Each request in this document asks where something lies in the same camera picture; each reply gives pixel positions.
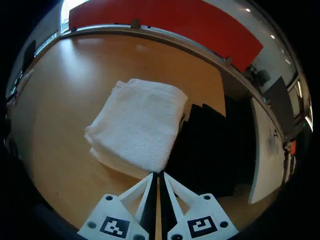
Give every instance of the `desk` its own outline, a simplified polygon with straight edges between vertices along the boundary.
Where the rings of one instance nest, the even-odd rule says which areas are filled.
[[[256,168],[249,196],[255,203],[268,196],[282,183],[284,150],[275,125],[255,98],[251,99],[256,129]]]
[[[84,138],[118,80],[140,78],[178,87],[188,96],[187,116],[192,103],[206,103],[225,115],[219,71],[151,40],[121,35],[68,38],[52,46],[33,69],[10,113],[12,135],[39,192],[77,228],[104,194],[119,195],[139,181],[100,164]],[[156,235],[161,235],[160,211]]]

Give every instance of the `ceiling light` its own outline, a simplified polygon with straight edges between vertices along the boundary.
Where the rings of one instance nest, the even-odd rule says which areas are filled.
[[[298,88],[299,88],[300,98],[302,98],[302,89],[301,89],[300,81],[298,81]]]
[[[305,119],[307,120],[307,122],[311,128],[311,131],[313,132],[312,122],[311,122],[310,118],[308,116],[306,116]]]

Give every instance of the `folded towel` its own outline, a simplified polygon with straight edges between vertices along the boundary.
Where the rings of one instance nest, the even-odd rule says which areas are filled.
[[[144,172],[160,172],[178,133],[186,101],[181,90],[167,84],[139,79],[117,82],[100,114],[86,128],[91,153],[126,174],[120,166],[126,162]],[[111,155],[118,160],[104,160]]]

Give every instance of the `wooden table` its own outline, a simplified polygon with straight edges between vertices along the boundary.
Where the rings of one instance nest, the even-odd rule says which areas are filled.
[[[84,138],[85,128],[118,80],[140,78],[178,87],[188,96],[187,116],[192,103],[206,103],[225,115],[219,71],[195,56],[151,40],[121,35],[64,39],[33,69],[11,110],[12,136],[39,192],[77,228],[104,194],[119,195],[139,181],[98,162]]]

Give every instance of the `screw hole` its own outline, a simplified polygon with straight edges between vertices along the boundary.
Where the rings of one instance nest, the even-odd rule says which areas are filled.
[[[180,234],[174,234],[172,237],[171,237],[171,239],[172,240],[182,240],[182,236],[180,235]]]
[[[96,228],[97,227],[97,225],[92,221],[88,222],[87,225],[89,228]]]
[[[135,235],[134,237],[133,237],[133,240],[145,240],[146,238],[144,237],[144,236],[142,236],[142,235],[139,235],[139,234],[137,234],[137,235]]]
[[[220,223],[220,227],[222,227],[222,228],[226,228],[227,226],[228,226],[228,223],[225,221]]]

